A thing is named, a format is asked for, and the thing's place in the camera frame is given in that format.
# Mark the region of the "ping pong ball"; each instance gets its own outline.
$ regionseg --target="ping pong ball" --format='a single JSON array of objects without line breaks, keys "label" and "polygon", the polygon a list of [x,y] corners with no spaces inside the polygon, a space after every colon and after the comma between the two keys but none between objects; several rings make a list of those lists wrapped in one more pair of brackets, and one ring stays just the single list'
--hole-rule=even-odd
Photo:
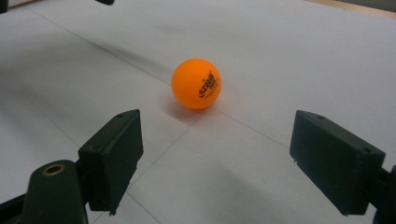
[{"label": "ping pong ball", "polygon": [[212,105],[220,91],[220,73],[215,65],[204,59],[189,59],[181,63],[172,76],[175,98],[190,109]]}]

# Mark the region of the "ball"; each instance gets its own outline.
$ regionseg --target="ball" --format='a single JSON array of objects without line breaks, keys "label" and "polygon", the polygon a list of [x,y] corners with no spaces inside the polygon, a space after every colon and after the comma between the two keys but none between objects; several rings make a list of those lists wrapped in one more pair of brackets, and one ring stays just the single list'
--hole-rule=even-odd
[{"label": "ball", "polygon": [[190,109],[203,109],[216,101],[221,91],[218,69],[205,59],[181,63],[172,76],[175,98]]}]

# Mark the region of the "orange ping pong ball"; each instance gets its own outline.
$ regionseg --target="orange ping pong ball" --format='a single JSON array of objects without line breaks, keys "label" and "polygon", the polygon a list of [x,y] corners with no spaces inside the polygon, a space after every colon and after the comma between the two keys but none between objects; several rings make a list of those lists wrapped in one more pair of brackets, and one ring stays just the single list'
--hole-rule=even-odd
[{"label": "orange ping pong ball", "polygon": [[207,60],[189,59],[172,76],[172,92],[190,109],[203,109],[216,101],[221,91],[218,69]]}]

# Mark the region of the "printed logo on ball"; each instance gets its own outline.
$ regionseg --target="printed logo on ball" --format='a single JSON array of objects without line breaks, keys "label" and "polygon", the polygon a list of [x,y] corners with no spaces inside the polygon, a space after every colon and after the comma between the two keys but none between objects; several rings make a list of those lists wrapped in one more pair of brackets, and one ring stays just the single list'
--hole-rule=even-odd
[{"label": "printed logo on ball", "polygon": [[219,84],[219,81],[215,76],[213,76],[212,71],[209,71],[209,75],[207,76],[207,80],[203,79],[205,83],[204,86],[199,90],[199,97],[206,99],[209,97],[216,89]]}]

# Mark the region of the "white table surface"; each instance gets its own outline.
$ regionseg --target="white table surface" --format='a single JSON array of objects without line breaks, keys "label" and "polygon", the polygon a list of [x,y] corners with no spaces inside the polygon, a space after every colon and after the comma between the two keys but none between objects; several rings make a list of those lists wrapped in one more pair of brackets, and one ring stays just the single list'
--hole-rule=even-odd
[{"label": "white table surface", "polygon": [[[371,223],[343,217],[293,163],[297,109],[396,164],[396,20],[305,1],[43,0],[0,15],[0,202],[30,173],[140,109],[145,154],[114,217],[93,223]],[[208,109],[174,99],[177,65],[206,58]]]}]

